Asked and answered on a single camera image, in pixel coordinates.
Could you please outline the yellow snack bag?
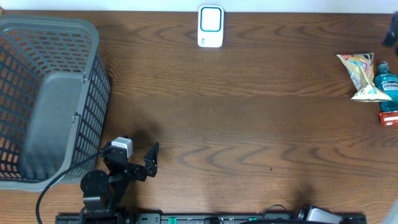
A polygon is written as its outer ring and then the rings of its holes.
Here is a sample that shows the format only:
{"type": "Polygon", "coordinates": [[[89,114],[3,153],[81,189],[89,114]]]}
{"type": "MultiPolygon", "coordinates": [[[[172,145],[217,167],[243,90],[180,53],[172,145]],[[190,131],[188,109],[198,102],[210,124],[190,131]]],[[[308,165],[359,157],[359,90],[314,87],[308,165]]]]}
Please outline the yellow snack bag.
{"type": "Polygon", "coordinates": [[[351,98],[360,102],[392,101],[392,98],[374,84],[374,54],[337,55],[347,70],[357,92],[351,98]]]}

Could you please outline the orange snack bar wrapper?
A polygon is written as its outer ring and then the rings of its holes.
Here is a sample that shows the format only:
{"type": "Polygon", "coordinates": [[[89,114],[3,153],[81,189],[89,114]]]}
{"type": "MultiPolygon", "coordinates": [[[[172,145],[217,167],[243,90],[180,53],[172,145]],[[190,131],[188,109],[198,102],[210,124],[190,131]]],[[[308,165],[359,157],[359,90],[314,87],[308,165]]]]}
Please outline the orange snack bar wrapper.
{"type": "Polygon", "coordinates": [[[377,116],[383,126],[398,125],[398,111],[377,112],[377,116]]]}

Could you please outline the blue mouthwash bottle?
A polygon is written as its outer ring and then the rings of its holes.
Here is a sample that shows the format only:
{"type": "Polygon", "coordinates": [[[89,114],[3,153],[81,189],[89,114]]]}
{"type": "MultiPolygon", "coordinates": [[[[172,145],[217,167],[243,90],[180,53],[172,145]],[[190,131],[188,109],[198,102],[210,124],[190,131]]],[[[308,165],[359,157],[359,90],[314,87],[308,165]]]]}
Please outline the blue mouthwash bottle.
{"type": "Polygon", "coordinates": [[[383,112],[397,111],[397,75],[391,73],[386,61],[380,61],[377,65],[378,75],[374,82],[378,89],[390,96],[392,101],[380,103],[383,112]]]}

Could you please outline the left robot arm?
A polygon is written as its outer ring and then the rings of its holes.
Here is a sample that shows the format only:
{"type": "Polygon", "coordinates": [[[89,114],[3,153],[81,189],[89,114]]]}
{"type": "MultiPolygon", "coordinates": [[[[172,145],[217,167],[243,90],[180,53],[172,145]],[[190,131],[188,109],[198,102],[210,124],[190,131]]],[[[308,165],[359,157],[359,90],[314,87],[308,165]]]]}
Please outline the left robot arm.
{"type": "Polygon", "coordinates": [[[134,215],[119,208],[121,199],[133,182],[144,182],[157,174],[159,143],[144,156],[144,165],[128,161],[132,156],[132,141],[117,138],[100,150],[109,172],[92,170],[80,182],[85,207],[80,212],[80,223],[135,223],[134,215]]]}

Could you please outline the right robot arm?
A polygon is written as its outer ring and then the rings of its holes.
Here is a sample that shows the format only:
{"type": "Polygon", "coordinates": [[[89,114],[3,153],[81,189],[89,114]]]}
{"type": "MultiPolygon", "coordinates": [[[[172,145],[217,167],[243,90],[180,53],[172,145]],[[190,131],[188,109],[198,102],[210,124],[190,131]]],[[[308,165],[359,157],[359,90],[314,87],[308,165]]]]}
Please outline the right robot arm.
{"type": "MultiPolygon", "coordinates": [[[[395,12],[392,16],[391,23],[387,30],[387,34],[382,41],[382,45],[387,47],[392,47],[397,42],[397,12],[395,12]]],[[[381,61],[379,62],[377,69],[379,70],[379,75],[376,77],[376,82],[381,80],[381,78],[386,78],[387,75],[392,76],[391,71],[389,70],[389,66],[387,62],[381,61]]],[[[394,109],[390,112],[381,112],[378,114],[380,122],[385,126],[397,126],[397,109],[394,109]]],[[[355,218],[353,215],[348,218],[344,218],[342,215],[337,215],[334,213],[330,213],[326,210],[322,210],[318,207],[309,206],[306,209],[301,209],[299,212],[298,219],[302,219],[307,223],[332,223],[332,224],[340,224],[340,223],[360,223],[361,221],[365,221],[365,218],[355,218]]],[[[387,224],[397,224],[397,200],[391,208],[388,216],[384,219],[382,223],[387,224]]]]}

